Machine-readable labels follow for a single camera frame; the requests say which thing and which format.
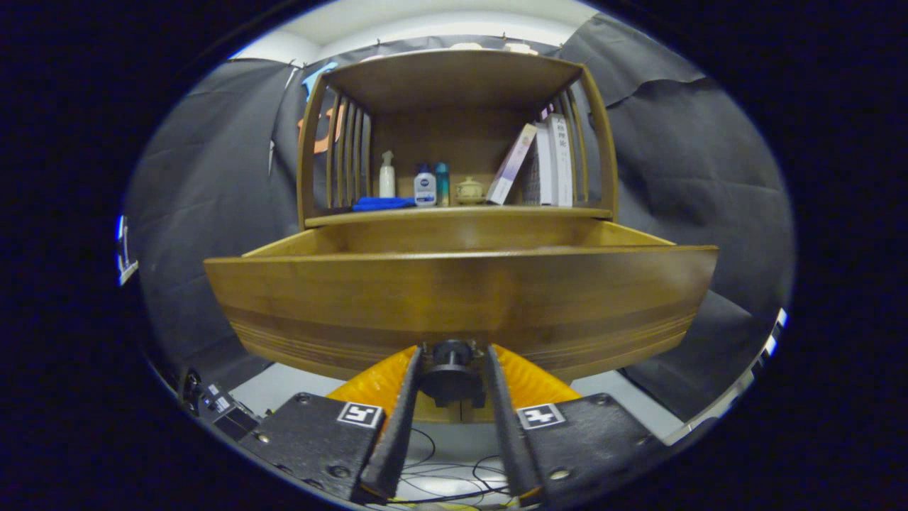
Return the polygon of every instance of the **lotion bottle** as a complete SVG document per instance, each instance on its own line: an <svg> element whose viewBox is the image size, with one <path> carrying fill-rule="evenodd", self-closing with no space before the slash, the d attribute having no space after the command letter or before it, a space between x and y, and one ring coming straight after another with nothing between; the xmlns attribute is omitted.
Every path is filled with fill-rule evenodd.
<svg viewBox="0 0 908 511"><path fill-rule="evenodd" d="M379 197L393 197L394 196L394 167L391 166L391 158L394 157L394 153L390 150L385 151L383 155L385 162L381 164L379 169Z"/></svg>
<svg viewBox="0 0 908 511"><path fill-rule="evenodd" d="M416 177L413 178L413 197L416 199L416 205L435 205L437 196L435 175L432 174L429 164L420 165L416 172Z"/></svg>

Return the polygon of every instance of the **white book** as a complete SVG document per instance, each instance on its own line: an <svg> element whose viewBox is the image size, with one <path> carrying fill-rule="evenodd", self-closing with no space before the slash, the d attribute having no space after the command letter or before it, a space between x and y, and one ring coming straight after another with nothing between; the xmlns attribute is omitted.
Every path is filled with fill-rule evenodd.
<svg viewBox="0 0 908 511"><path fill-rule="evenodd" d="M568 138L568 121L561 114L549 114L548 136L552 146L552 157L557 169L556 205L571 207L574 205L574 166L570 159L570 139Z"/></svg>
<svg viewBox="0 0 908 511"><path fill-rule="evenodd" d="M536 123L536 160L539 166L539 203L557 205L558 173L552 158L552 143L549 140L548 125Z"/></svg>
<svg viewBox="0 0 908 511"><path fill-rule="evenodd" d="M498 172L495 174L495 181L489 187L489 193L486 194L486 200L495 204L503 205L508 198L508 192L514 180L517 179L517 172L523 165L523 159L527 156L530 146L533 144L533 137L536 136L535 125L524 125L523 130L518 135L517 140L511 146L505 160L501 162Z"/></svg>

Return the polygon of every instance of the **white wall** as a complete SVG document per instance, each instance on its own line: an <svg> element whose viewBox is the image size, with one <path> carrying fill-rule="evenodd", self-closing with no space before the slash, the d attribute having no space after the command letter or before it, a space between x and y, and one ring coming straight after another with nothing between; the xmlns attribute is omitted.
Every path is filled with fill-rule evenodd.
<svg viewBox="0 0 908 511"><path fill-rule="evenodd" d="M246 46L232 58L267 58L286 63L296 59L294 64L302 66L304 62L319 60L320 50L321 46L305 37L274 30Z"/></svg>
<svg viewBox="0 0 908 511"><path fill-rule="evenodd" d="M382 42L429 35L501 35L510 39L526 39L547 45L560 45L580 27L548 21L527 15L484 11L460 11L422 15L400 19L385 25L368 28L355 35L325 45L315 60L342 54Z"/></svg>

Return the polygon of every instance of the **blue towel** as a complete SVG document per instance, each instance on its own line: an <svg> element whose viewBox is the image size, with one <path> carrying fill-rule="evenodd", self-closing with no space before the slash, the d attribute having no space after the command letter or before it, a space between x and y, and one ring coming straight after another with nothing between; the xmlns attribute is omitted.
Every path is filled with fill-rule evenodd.
<svg viewBox="0 0 908 511"><path fill-rule="evenodd" d="M353 206L353 211L379 211L400 209L416 205L413 197L363 197Z"/></svg>

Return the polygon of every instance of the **open drawer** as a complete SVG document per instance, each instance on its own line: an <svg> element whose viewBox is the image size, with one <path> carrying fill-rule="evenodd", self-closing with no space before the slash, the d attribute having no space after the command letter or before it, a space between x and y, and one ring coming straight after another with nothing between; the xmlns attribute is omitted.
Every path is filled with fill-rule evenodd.
<svg viewBox="0 0 908 511"><path fill-rule="evenodd" d="M520 209L337 215L205 270L250 352L341 379L448 338L498 343L566 381L681 341L716 247Z"/></svg>

